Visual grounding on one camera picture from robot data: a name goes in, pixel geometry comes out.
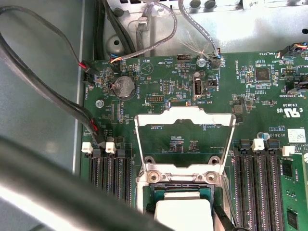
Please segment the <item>integrated circuit chip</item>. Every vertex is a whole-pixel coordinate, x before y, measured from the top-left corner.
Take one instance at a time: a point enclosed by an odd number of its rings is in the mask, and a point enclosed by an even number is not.
[[[181,144],[177,144],[177,153],[181,153],[183,150],[182,150],[182,145]]]
[[[268,68],[256,68],[257,81],[270,81],[270,70]]]
[[[282,163],[282,174],[284,176],[293,177],[292,161],[284,160]]]
[[[234,113],[236,114],[241,114],[243,113],[243,106],[242,105],[234,105]]]
[[[298,230],[298,217],[297,214],[290,209],[287,211],[288,224],[294,229]]]
[[[236,123],[242,123],[243,117],[241,115],[236,116]]]

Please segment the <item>white dimm latch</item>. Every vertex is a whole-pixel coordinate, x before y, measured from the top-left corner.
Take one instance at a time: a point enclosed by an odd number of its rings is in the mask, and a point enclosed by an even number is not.
[[[81,151],[83,153],[91,154],[93,152],[93,147],[91,142],[82,142]]]
[[[290,156],[295,153],[295,146],[284,146],[282,147],[282,156]]]
[[[251,145],[252,151],[262,151],[264,150],[264,142],[263,139],[254,139]]]

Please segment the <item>black cable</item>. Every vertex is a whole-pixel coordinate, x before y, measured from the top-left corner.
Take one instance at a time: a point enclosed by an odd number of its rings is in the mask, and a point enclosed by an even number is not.
[[[96,32],[96,49],[97,57],[95,60],[104,59],[104,49],[103,49],[103,31],[104,31],[104,21],[105,21],[105,7],[101,0],[97,1],[98,3],[98,21],[97,21],[97,32]]]
[[[18,6],[7,6],[7,7],[0,7],[0,15],[3,12],[10,11],[10,10],[18,10],[25,13],[28,13],[39,20],[41,23],[46,25],[49,29],[54,31],[58,34],[61,38],[65,40],[68,44],[71,52],[74,54],[75,58],[79,62],[74,50],[69,43],[66,36],[55,26],[51,23],[37,15],[36,13],[32,12],[31,10],[23,7]],[[65,97],[59,95],[50,87],[48,87],[43,81],[39,79],[32,72],[32,70],[21,60],[21,58],[11,49],[11,47],[7,44],[5,39],[3,38],[2,34],[0,33],[0,58],[8,65],[8,67],[17,75],[19,76],[24,82],[32,86],[41,96],[46,98],[47,100],[51,101],[53,104],[61,108],[62,110],[68,112],[74,118],[76,118],[79,122],[81,122],[87,130],[92,134],[94,140],[100,147],[105,146],[105,140],[102,134],[99,131],[99,127],[95,125],[95,121],[92,118],[90,112],[81,107],[80,105],[66,99]]]
[[[102,0],[106,14],[108,16],[108,19],[114,28],[116,34],[118,35],[123,47],[124,47],[124,53],[125,54],[132,54],[135,51],[135,47],[133,45],[133,42],[131,41],[131,38],[128,34],[128,32],[124,29],[124,27],[119,23],[119,21],[116,19],[114,13],[112,12],[107,0]]]
[[[119,21],[119,19],[118,19],[117,17],[115,17],[115,21],[116,21],[116,23],[119,25],[120,30],[122,31],[122,33],[124,34],[124,36],[125,36],[125,38],[126,38],[126,40],[127,40],[127,42],[128,42],[128,45],[129,45],[129,47],[130,47],[131,52],[132,52],[132,53],[136,52],[134,43],[133,43],[133,41],[131,40],[130,35],[129,35],[129,33],[127,32],[127,30],[125,30],[125,28],[124,28],[123,25],[120,23],[120,21]]]
[[[99,0],[95,0],[94,3],[94,27],[93,27],[93,52],[94,60],[97,60],[97,29],[98,29],[98,18],[99,18]]]
[[[59,30],[53,24],[48,22],[46,19],[44,19],[43,17],[39,16],[37,13],[35,13],[35,12],[33,12],[33,11],[27,9],[27,8],[21,7],[21,6],[3,6],[3,7],[0,7],[0,15],[3,14],[4,12],[7,12],[7,11],[21,11],[21,12],[27,13],[27,14],[31,15],[32,17],[34,17],[36,20],[38,20],[40,23],[42,23],[44,26],[46,26],[48,29],[50,29],[51,31],[56,33],[60,38],[62,38],[63,41],[68,46],[69,51],[73,55],[75,61],[77,63],[80,63],[76,53],[74,52],[72,44],[69,42],[69,40],[65,36],[65,34],[63,34],[63,32],[61,30]]]

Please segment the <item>memory slot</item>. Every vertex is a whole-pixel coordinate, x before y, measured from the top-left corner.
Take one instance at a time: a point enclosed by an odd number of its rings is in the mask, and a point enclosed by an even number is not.
[[[249,220],[248,228],[251,231],[257,231],[257,214],[256,214],[256,184],[254,173],[254,160],[251,155],[246,156],[246,171],[247,171],[247,186],[248,186],[248,207],[249,207]]]
[[[235,200],[236,200],[236,219],[238,226],[244,227],[244,210],[243,210],[243,184],[241,178],[241,156],[235,157],[234,178],[235,178]]]
[[[259,157],[260,165],[260,185],[262,196],[262,211],[263,211],[263,230],[270,231],[270,202],[269,202],[269,187],[268,187],[268,169],[266,156]]]

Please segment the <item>capacitor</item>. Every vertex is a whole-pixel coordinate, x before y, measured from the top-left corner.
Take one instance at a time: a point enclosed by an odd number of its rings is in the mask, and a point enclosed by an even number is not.
[[[121,76],[109,85],[112,93],[120,100],[130,100],[137,92],[136,81],[128,76]]]
[[[261,132],[258,132],[257,138],[267,141],[270,138],[270,135],[267,132],[261,131]]]
[[[194,76],[195,78],[199,78],[199,77],[200,77],[200,72],[199,72],[199,71],[196,71],[196,72],[193,74],[193,76]]]

